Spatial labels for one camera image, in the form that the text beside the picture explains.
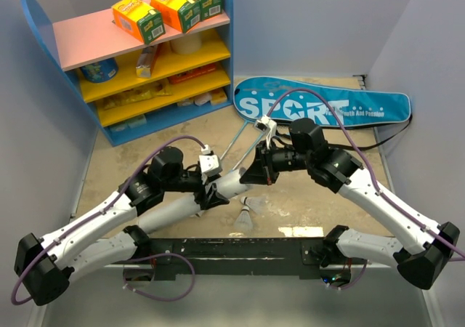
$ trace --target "green label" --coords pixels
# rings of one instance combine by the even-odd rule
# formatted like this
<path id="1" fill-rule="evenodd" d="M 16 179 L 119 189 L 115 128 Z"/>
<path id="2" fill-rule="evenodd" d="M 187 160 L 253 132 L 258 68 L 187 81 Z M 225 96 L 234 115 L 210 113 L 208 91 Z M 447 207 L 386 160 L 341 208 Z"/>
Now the green label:
<path id="1" fill-rule="evenodd" d="M 182 32 L 185 33 L 201 20 L 201 9 L 198 1 L 190 3 L 186 1 L 177 12 L 181 21 Z"/>
<path id="2" fill-rule="evenodd" d="M 154 10 L 150 10 L 143 18 L 138 20 L 137 26 L 144 39 L 144 44 L 150 44 L 153 40 L 165 34 L 165 25 L 161 13 Z"/>
<path id="3" fill-rule="evenodd" d="M 222 12 L 223 0 L 198 0 L 201 7 L 201 19 L 219 15 Z"/>

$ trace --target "black strap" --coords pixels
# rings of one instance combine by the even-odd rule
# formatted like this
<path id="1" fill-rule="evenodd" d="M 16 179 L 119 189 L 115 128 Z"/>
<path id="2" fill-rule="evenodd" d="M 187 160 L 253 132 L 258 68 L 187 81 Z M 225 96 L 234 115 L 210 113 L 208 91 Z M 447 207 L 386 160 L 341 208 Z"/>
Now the black strap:
<path id="1" fill-rule="evenodd" d="M 373 145 L 369 145 L 367 147 L 358 147 L 361 151 L 367 151 L 367 150 L 370 150 L 370 149 L 374 149 L 374 148 L 377 148 L 379 147 L 380 145 L 383 145 L 385 142 L 388 142 L 390 141 L 392 138 L 394 138 L 395 136 L 397 136 L 400 132 L 402 132 L 403 130 L 405 130 L 407 127 L 410 126 L 411 122 L 412 122 L 412 119 L 413 119 L 413 115 L 410 115 L 410 118 L 408 119 L 408 122 L 407 124 L 397 133 L 394 133 L 391 137 L 388 137 L 386 138 L 385 140 L 382 140 L 381 142 L 377 142 L 376 144 L 373 144 Z M 280 133 L 278 131 L 276 131 L 276 135 L 278 137 L 282 137 L 282 138 L 286 138 L 287 140 L 289 140 L 291 138 L 291 136 L 289 134 L 284 134 L 284 133 Z M 344 149 L 344 150 L 354 150 L 354 148 L 351 146 L 351 145 L 343 145 L 343 144 L 333 144 L 333 143 L 329 143 L 329 146 L 331 148 L 335 148 L 335 149 Z"/>

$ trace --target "tape roll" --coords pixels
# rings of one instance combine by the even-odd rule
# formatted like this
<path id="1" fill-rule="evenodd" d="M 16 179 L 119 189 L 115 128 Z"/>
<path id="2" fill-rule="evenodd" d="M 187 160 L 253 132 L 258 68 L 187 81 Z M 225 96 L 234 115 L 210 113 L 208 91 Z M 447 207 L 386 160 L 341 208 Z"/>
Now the tape roll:
<path id="1" fill-rule="evenodd" d="M 179 55 L 188 55 L 197 52 L 202 47 L 200 33 L 188 34 L 182 38 L 170 41 L 171 50 Z"/>

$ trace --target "yellow shelf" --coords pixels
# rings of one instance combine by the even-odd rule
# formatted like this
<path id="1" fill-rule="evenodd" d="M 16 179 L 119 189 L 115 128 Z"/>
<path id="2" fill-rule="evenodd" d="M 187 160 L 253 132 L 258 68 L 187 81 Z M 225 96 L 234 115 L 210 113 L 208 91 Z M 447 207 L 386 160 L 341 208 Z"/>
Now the yellow shelf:
<path id="1" fill-rule="evenodd" d="M 109 81 L 94 84 L 87 81 L 81 71 L 78 71 L 81 93 L 84 102 L 94 102 L 127 89 L 133 89 L 143 84 L 182 73 L 183 71 L 217 62 L 230 57 L 230 52 L 214 29 L 201 32 L 202 47 L 192 54 L 176 54 L 171 51 L 169 42 L 161 44 L 160 54 L 150 78 L 136 77 L 136 63 L 140 51 L 130 52 L 116 57 L 119 71 Z"/>
<path id="2" fill-rule="evenodd" d="M 186 98 L 202 94 L 212 89 L 217 89 L 230 84 L 226 72 L 219 68 L 216 71 L 192 78 L 179 84 L 171 85 L 173 95 L 156 97 L 151 100 L 143 100 L 121 107 L 103 110 L 102 101 L 96 102 L 97 112 L 102 126 L 110 126 L 128 118 L 148 113 L 167 105 L 179 102 Z"/>

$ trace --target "gray wall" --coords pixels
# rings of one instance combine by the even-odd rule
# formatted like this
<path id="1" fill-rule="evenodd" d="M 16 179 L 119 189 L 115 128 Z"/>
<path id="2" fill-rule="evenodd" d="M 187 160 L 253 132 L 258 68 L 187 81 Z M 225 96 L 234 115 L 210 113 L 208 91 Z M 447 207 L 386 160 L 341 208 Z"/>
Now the gray wall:
<path id="1" fill-rule="evenodd" d="M 68 0 L 39 1 L 54 20 L 74 15 Z M 95 127 L 38 48 L 19 0 L 0 0 L 0 10 L 0 326 L 16 327 L 32 307 L 9 302 L 17 242 L 67 222 Z"/>
<path id="2" fill-rule="evenodd" d="M 413 99 L 413 123 L 387 146 L 397 194 L 438 222 L 465 230 L 465 0 L 411 0 L 368 75 L 373 89 Z M 459 241 L 465 249 L 465 235 Z M 465 263 L 434 288 L 447 326 L 463 326 Z"/>
<path id="3" fill-rule="evenodd" d="M 70 0 L 81 15 L 118 0 Z M 234 0 L 237 75 L 367 73 L 409 0 Z"/>

